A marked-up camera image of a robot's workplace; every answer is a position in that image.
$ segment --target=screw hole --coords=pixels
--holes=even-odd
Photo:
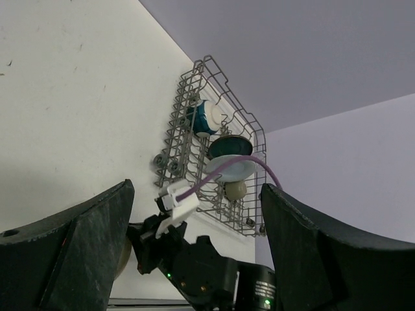
[[[3,232],[3,238],[6,238],[8,236],[13,236],[19,233],[19,230],[16,229],[12,229],[12,230],[7,230],[5,232]]]

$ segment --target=wire rack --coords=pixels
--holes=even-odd
[[[217,134],[200,138],[193,133],[196,109],[189,109],[199,100],[214,102],[222,110],[222,127]],[[192,70],[180,77],[173,112],[169,121],[165,148],[154,158],[158,187],[179,179],[194,185],[206,177],[204,169],[209,162],[209,145],[220,136],[240,135],[253,145],[253,156],[267,161],[264,130],[258,120],[248,113],[228,86],[228,78],[212,56],[194,63]],[[248,192],[237,201],[230,201],[224,193],[224,184],[211,181],[197,196],[201,202],[197,212],[204,213],[245,236],[266,235],[261,213],[259,193],[267,182],[267,174],[258,167],[245,180]]]

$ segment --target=rack wheel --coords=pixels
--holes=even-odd
[[[153,164],[158,168],[165,168],[169,163],[169,158],[166,154],[158,154],[154,157]]]
[[[188,128],[190,128],[190,120],[187,118],[181,118],[179,120],[179,126],[185,130],[187,130]]]
[[[175,176],[179,176],[183,172],[183,166],[179,164],[177,160],[173,160],[170,162],[167,170]]]
[[[251,228],[255,227],[255,222],[251,218],[246,219],[246,224],[249,225]]]
[[[259,233],[261,233],[262,236],[267,235],[267,231],[265,230],[265,225],[260,225],[259,226]]]

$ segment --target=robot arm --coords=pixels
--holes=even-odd
[[[194,244],[184,239],[184,220],[198,205],[196,195],[177,204],[176,195],[187,187],[179,181],[162,189],[156,199],[160,214],[128,226],[139,273],[159,269],[196,311],[271,310],[276,294],[273,270],[221,256],[208,236]]]

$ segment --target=purple cable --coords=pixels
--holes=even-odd
[[[231,165],[233,165],[235,163],[238,163],[240,161],[247,161],[247,160],[248,161],[253,161],[253,162],[258,163],[259,165],[261,165],[268,172],[268,174],[270,174],[270,176],[272,178],[272,181],[275,183],[275,186],[277,186],[281,190],[283,189],[281,187],[281,184],[279,183],[279,180],[278,180],[277,176],[274,174],[274,172],[271,170],[271,168],[268,165],[266,165],[260,159],[254,157],[252,155],[241,155],[239,157],[234,157],[233,159],[230,159],[226,163],[223,163],[220,167],[218,167],[212,173],[210,173],[209,175],[207,175],[206,178],[202,179],[202,181],[200,181],[200,183],[197,183],[192,188],[190,188],[188,191],[186,191],[183,194],[177,196],[176,197],[176,200],[179,202],[179,201],[182,201],[182,200],[186,199],[188,196],[194,194],[197,190],[199,190],[200,188],[202,188],[210,180],[212,180],[213,178],[215,178],[225,168],[228,168]]]

